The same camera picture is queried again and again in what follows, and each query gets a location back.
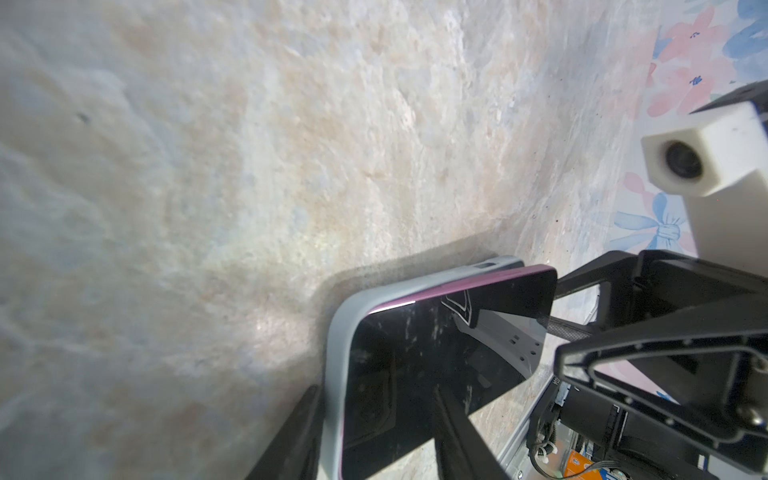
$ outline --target wire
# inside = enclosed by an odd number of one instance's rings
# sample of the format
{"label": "wire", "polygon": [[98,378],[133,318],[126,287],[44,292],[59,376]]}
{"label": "wire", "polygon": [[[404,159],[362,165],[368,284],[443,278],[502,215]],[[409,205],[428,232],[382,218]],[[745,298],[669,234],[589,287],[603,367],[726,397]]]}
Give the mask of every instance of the wire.
{"label": "wire", "polygon": [[533,468],[538,472],[539,475],[541,475],[544,478],[549,478],[550,480],[565,480],[566,478],[577,478],[579,475],[583,475],[587,472],[592,472],[594,470],[598,470],[599,468],[619,468],[619,462],[616,462],[615,460],[601,460],[599,462],[595,462],[592,465],[589,465],[587,468],[584,469],[583,472],[577,473],[575,475],[569,475],[567,477],[553,477],[552,475],[549,475],[547,472],[545,472],[538,464],[538,461],[536,460],[536,454],[534,452],[535,449],[538,449],[541,445],[534,445],[533,449],[528,450],[528,457],[531,459],[531,464],[533,464]]}

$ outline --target screw hole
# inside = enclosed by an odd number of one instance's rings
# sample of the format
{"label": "screw hole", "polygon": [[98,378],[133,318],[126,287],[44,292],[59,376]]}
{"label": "screw hole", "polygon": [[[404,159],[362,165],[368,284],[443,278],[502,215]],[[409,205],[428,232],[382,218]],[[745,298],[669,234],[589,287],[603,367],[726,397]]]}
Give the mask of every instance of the screw hole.
{"label": "screw hole", "polygon": [[675,142],[667,148],[665,154],[667,166],[672,173],[688,180],[701,177],[703,166],[699,155],[683,142]]}

